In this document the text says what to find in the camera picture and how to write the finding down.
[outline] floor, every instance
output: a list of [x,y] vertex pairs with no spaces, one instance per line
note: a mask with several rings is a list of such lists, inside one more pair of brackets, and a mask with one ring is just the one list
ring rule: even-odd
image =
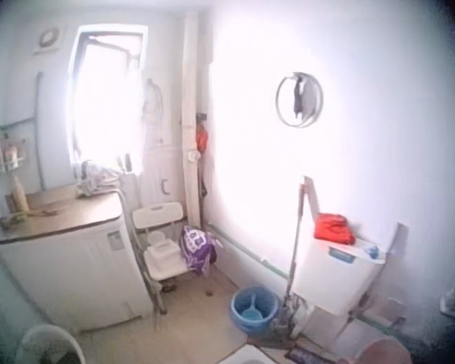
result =
[[[205,294],[206,287],[214,291]],[[215,364],[246,343],[229,318],[237,287],[213,268],[207,281],[191,273],[164,294],[168,314],[138,318],[77,338],[87,364]],[[282,350],[266,350],[280,364],[293,364]]]

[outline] blue plastic bucket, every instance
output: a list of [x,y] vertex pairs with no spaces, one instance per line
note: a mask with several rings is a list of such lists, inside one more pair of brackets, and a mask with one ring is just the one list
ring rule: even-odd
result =
[[[255,308],[262,314],[260,320],[249,320],[241,316],[251,306],[251,297],[255,294]],[[231,319],[233,323],[247,334],[262,334],[269,328],[278,312],[278,298],[264,287],[248,287],[239,290],[231,300]]]

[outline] window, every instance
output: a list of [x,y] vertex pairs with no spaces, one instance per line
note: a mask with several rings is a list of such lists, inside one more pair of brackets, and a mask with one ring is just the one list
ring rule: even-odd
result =
[[72,123],[76,162],[118,166],[139,142],[144,33],[80,33],[74,56]]

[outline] purple cloth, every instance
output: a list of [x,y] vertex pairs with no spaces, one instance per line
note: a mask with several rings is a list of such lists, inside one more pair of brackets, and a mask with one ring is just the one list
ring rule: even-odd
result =
[[209,273],[209,263],[215,262],[215,238],[202,230],[184,226],[180,235],[180,250],[190,271],[198,275]]

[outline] label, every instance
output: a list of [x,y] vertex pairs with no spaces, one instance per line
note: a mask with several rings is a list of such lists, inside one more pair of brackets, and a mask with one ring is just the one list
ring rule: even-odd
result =
[[121,239],[120,231],[115,231],[113,233],[108,233],[108,242],[111,250],[114,252],[117,250],[122,250],[124,248],[123,239]]
[[341,252],[340,250],[332,248],[331,246],[328,248],[328,255],[334,257],[335,259],[339,259],[342,262],[346,262],[349,264],[354,263],[354,259],[356,258],[355,256],[353,256],[349,253]]

